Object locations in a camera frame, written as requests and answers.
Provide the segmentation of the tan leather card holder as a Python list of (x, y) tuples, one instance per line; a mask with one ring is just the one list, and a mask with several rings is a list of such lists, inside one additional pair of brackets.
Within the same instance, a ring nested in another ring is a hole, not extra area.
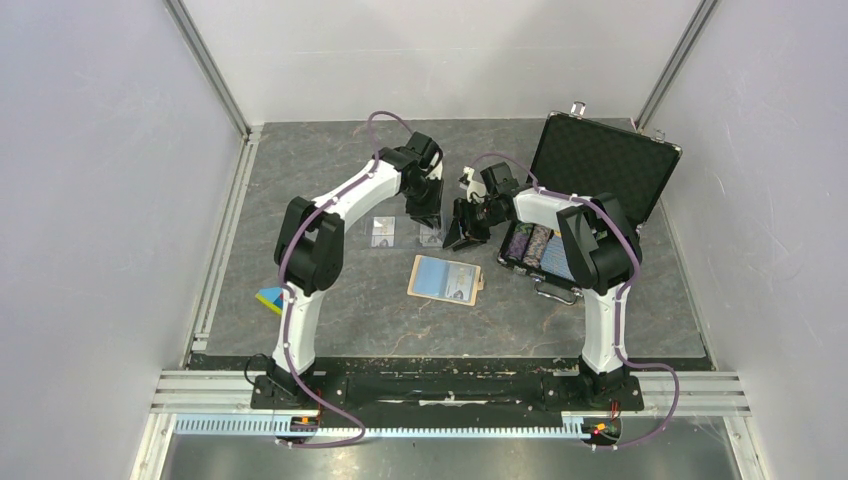
[(484, 288), (482, 268), (478, 265), (417, 255), (414, 259), (407, 294), (428, 300), (473, 307)]

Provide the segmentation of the clear acrylic card stand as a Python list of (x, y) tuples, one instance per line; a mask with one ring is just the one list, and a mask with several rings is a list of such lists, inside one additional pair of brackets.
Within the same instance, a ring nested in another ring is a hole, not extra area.
[[(395, 233), (395, 246), (393, 248), (377, 248), (377, 249), (418, 249), (423, 248), (419, 244), (418, 235), (420, 224), (414, 222), (413, 220), (407, 217), (401, 217), (396, 215), (377, 215), (377, 216), (395, 216), (396, 217), (396, 233)], [(370, 234), (371, 234), (371, 224), (372, 219), (375, 216), (370, 217), (366, 221), (366, 237), (368, 240), (368, 246), (370, 247)]]

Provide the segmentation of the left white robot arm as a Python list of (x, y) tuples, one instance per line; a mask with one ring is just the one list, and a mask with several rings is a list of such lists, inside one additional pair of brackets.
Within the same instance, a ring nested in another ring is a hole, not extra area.
[(401, 195), (405, 211), (429, 228), (441, 225), (443, 192), (441, 147), (420, 132), (406, 144), (379, 149), (362, 170), (312, 200), (288, 204), (274, 259), (281, 283), (281, 328), (268, 371), (278, 397), (290, 407), (306, 405), (314, 394), (304, 374), (316, 358), (315, 333), (325, 292), (344, 266), (350, 226), (381, 202)]

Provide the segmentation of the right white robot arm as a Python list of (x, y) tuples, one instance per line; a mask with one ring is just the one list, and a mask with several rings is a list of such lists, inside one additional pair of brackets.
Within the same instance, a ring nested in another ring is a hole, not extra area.
[(507, 221), (559, 232), (585, 305), (578, 396), (591, 408), (606, 406), (629, 379), (626, 302), (641, 264), (638, 237), (619, 201), (608, 193), (566, 195), (536, 182), (522, 185), (504, 162), (484, 169), (479, 180), (474, 174), (466, 166), (459, 178), (465, 195), (454, 202), (445, 247), (458, 251), (483, 244), (492, 227)]

